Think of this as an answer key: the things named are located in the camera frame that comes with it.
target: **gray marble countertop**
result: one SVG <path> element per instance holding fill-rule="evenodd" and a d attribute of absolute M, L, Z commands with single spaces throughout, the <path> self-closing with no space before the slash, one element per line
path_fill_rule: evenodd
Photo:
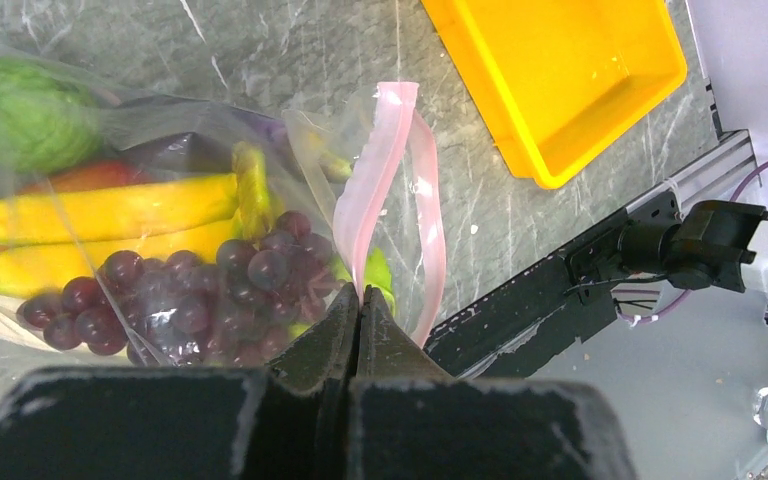
<path fill-rule="evenodd" d="M 715 145 L 686 5 L 668 5 L 687 80 L 556 191 L 511 177 L 419 0 L 2 0 L 0 43 L 272 115 L 329 114 L 358 87 L 418 82 L 441 162 L 444 319 Z M 2 347 L 0 393 L 33 365 Z"/>

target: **grape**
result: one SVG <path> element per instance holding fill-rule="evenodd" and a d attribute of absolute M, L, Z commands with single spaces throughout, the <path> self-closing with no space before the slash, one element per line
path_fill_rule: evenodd
<path fill-rule="evenodd" d="M 231 300 L 242 307 L 257 309 L 266 303 L 266 295 L 247 278 L 229 278 L 227 291 Z"/>
<path fill-rule="evenodd" d="M 128 360 L 138 367 L 153 366 L 159 363 L 145 346 L 135 347 L 133 343 L 129 343 L 126 353 L 128 354 Z"/>
<path fill-rule="evenodd" d="M 125 323 L 133 328 L 136 332 L 142 334 L 145 333 L 145 327 L 143 320 L 143 310 L 140 306 L 140 302 L 136 297 L 124 298 L 117 303 L 119 310 L 122 312 Z"/>
<path fill-rule="evenodd" d="M 102 270 L 114 287 L 128 290 L 143 274 L 143 258 L 136 252 L 120 250 L 107 257 Z"/>
<path fill-rule="evenodd" d="M 324 269 L 322 262 L 311 253 L 301 252 L 293 257 L 293 275 L 303 279 L 305 283 L 319 275 Z"/>
<path fill-rule="evenodd" d="M 155 297 L 175 290 L 172 275 L 162 270 L 146 272 L 137 282 L 136 293 L 141 298 Z"/>
<path fill-rule="evenodd" d="M 283 326 L 287 326 L 293 321 L 296 320 L 299 316 L 299 305 L 298 303 L 291 304 L 291 303 L 284 303 L 284 302 L 275 302 L 272 304 L 272 308 L 269 310 L 269 318 Z"/>
<path fill-rule="evenodd" d="M 256 253 L 254 245 L 234 238 L 223 243 L 216 251 L 216 264 L 228 271 L 245 272 Z"/>
<path fill-rule="evenodd" d="M 50 347 L 60 351 L 72 350 L 81 344 L 75 333 L 75 321 L 68 314 L 60 314 L 42 331 L 42 338 Z"/>
<path fill-rule="evenodd" d="M 266 324 L 254 311 L 222 304 L 213 319 L 216 332 L 228 340 L 258 340 L 266 332 Z"/>
<path fill-rule="evenodd" d="M 98 356 L 108 357 L 110 355 L 116 355 L 117 353 L 121 352 L 127 344 L 128 340 L 125 338 L 114 338 L 107 343 L 88 343 L 87 348 L 89 348 L 91 352 Z"/>
<path fill-rule="evenodd" d="M 315 233 L 305 235 L 299 240 L 299 244 L 305 252 L 313 255 L 315 259 L 323 264 L 330 262 L 331 257 L 334 255 L 334 248 L 331 246 L 331 242 L 322 235 Z"/>
<path fill-rule="evenodd" d="M 298 302 L 306 293 L 307 283 L 304 278 L 290 275 L 281 288 L 278 289 L 278 298 L 284 302 Z"/>
<path fill-rule="evenodd" d="M 325 307 L 325 300 L 322 300 L 321 298 L 305 298 L 302 300 L 302 314 L 299 320 L 308 324 L 316 323 L 325 315 Z"/>
<path fill-rule="evenodd" d="M 263 364 L 263 356 L 257 344 L 243 344 L 237 349 L 236 355 L 231 360 L 235 367 L 257 367 Z"/>
<path fill-rule="evenodd" d="M 119 319 L 109 308 L 91 308 L 75 319 L 78 338 L 90 344 L 103 344 L 125 337 L 125 330 Z"/>
<path fill-rule="evenodd" d="M 208 339 L 203 347 L 200 347 L 204 354 L 206 363 L 218 363 L 224 365 L 228 363 L 232 355 L 236 353 L 237 341 L 226 335 L 214 334 Z"/>
<path fill-rule="evenodd" d="M 140 297 L 142 313 L 146 317 L 168 321 L 172 313 L 178 308 L 179 299 L 169 292 L 153 297 Z"/>
<path fill-rule="evenodd" d="M 159 258 L 146 258 L 143 260 L 143 270 L 146 272 L 154 272 L 160 270 L 166 263 Z"/>
<path fill-rule="evenodd" d="M 264 250 L 252 258 L 248 268 L 249 280 L 261 290 L 272 291 L 287 281 L 289 266 L 284 255 Z"/>
<path fill-rule="evenodd" d="M 63 309 L 77 315 L 97 305 L 101 300 L 101 296 L 101 287 L 95 278 L 74 278 L 63 287 Z"/>
<path fill-rule="evenodd" d="M 167 318 L 150 318 L 147 323 L 146 339 L 174 364 L 201 363 L 201 347 L 192 336 L 175 328 Z"/>
<path fill-rule="evenodd" d="M 48 292 L 39 294 L 23 303 L 16 310 L 16 317 L 20 322 L 24 322 L 30 327 L 42 330 L 60 313 L 63 313 L 60 295 Z"/>
<path fill-rule="evenodd" d="M 173 274 L 180 275 L 187 270 L 198 267 L 201 265 L 201 258 L 195 253 L 189 250 L 179 250 L 166 260 L 166 268 L 168 268 Z"/>
<path fill-rule="evenodd" d="M 319 298 L 327 297 L 337 288 L 339 288 L 337 279 L 334 278 L 334 274 L 328 269 L 319 272 L 317 277 L 310 282 L 310 290 Z"/>
<path fill-rule="evenodd" d="M 289 344 L 286 327 L 270 327 L 263 339 L 258 343 L 260 354 L 269 360 L 284 350 Z"/>
<path fill-rule="evenodd" d="M 302 238 L 310 233 L 310 220 L 302 213 L 290 210 L 278 217 L 275 228 L 289 232 L 296 238 Z"/>
<path fill-rule="evenodd" d="M 178 303 L 170 319 L 184 333 L 200 332 L 210 324 L 207 301 L 199 294 L 188 294 Z"/>
<path fill-rule="evenodd" d="M 213 295 L 219 291 L 221 271 L 216 265 L 200 265 L 181 277 L 181 287 L 187 292 Z"/>
<path fill-rule="evenodd" d="M 301 247 L 296 244 L 296 239 L 283 230 L 273 230 L 260 241 L 261 250 L 273 250 L 292 256 L 301 251 Z"/>
<path fill-rule="evenodd" d="M 98 296 L 98 304 L 96 306 L 99 307 L 109 307 L 110 306 L 110 299 L 107 298 L 107 295 L 104 294 L 104 290 L 101 291 L 101 293 Z"/>

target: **yellow banana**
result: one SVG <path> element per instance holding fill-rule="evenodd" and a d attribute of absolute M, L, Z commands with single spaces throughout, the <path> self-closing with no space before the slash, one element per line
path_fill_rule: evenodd
<path fill-rule="evenodd" d="M 0 200 L 0 245 L 121 240 L 228 219 L 238 207 L 235 173 L 86 192 Z"/>
<path fill-rule="evenodd" d="M 91 276 L 113 252 L 133 250 L 144 258 L 166 258 L 191 250 L 212 261 L 225 240 L 235 236 L 231 219 L 189 230 L 130 240 L 32 245 L 0 252 L 0 294 L 29 298 L 47 289 L 62 289 L 69 280 Z"/>
<path fill-rule="evenodd" d="M 284 213 L 280 199 L 269 191 L 266 157 L 263 151 L 245 142 L 234 145 L 233 169 L 237 172 L 239 208 L 234 214 L 237 230 L 246 240 L 257 240 L 275 225 Z"/>

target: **plastic bag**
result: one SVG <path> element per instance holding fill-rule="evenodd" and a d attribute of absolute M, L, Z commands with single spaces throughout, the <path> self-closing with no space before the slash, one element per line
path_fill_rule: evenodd
<path fill-rule="evenodd" d="M 381 84 L 332 121 L 285 124 L 0 52 L 0 336 L 252 366 L 355 281 L 422 344 L 445 244 L 415 100 L 416 85 Z"/>

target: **yellow plastic bin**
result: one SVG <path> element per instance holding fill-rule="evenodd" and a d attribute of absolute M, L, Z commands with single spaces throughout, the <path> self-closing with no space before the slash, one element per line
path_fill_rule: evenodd
<path fill-rule="evenodd" d="M 678 88 L 664 0 L 423 0 L 511 173 L 558 188 Z"/>

